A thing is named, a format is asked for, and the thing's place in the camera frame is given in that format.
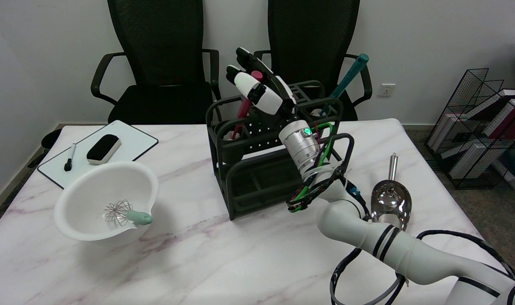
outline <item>whiteboard eraser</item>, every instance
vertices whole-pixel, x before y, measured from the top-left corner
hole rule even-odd
[[[104,135],[86,154],[89,164],[105,164],[122,142],[115,135]]]

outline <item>mesh chair back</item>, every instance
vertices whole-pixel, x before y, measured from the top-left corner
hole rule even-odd
[[[137,85],[205,81],[202,0],[108,0]]]
[[[337,86],[360,0],[269,0],[272,70],[287,83]]]

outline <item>chair seat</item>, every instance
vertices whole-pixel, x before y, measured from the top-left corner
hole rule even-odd
[[[205,124],[205,113],[212,103],[209,83],[133,85],[118,100],[108,121],[130,125]]]
[[[310,99],[319,99],[320,98],[320,89],[317,87],[304,87],[302,88],[303,92],[308,96]],[[354,121],[357,120],[357,112],[354,107],[354,104],[352,104],[352,101],[350,100],[350,97],[348,96],[348,93],[346,93],[346,90],[344,90],[341,94],[341,96],[338,98],[341,100],[342,105],[344,106],[342,110],[342,117],[341,121]]]

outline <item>black office chair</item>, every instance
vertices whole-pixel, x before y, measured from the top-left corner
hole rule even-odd
[[[116,36],[124,52],[105,55],[91,93],[114,105],[108,121],[128,124],[205,124],[218,87],[219,53],[202,48],[202,0],[108,0]],[[210,54],[210,83],[203,55]],[[111,59],[125,55],[137,85],[116,101],[99,87]]]
[[[344,58],[354,35],[360,0],[269,0],[269,43],[271,50],[257,51],[258,58],[270,54],[271,68],[287,83],[318,80],[325,96],[337,87]],[[342,120],[357,120],[355,106],[372,97],[368,68],[361,71],[364,96],[351,102],[346,91]],[[312,99],[319,89],[303,89]]]

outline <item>power socket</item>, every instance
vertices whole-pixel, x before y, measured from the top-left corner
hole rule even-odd
[[[395,92],[394,83],[382,83],[380,90],[378,91],[379,97],[390,97]]]

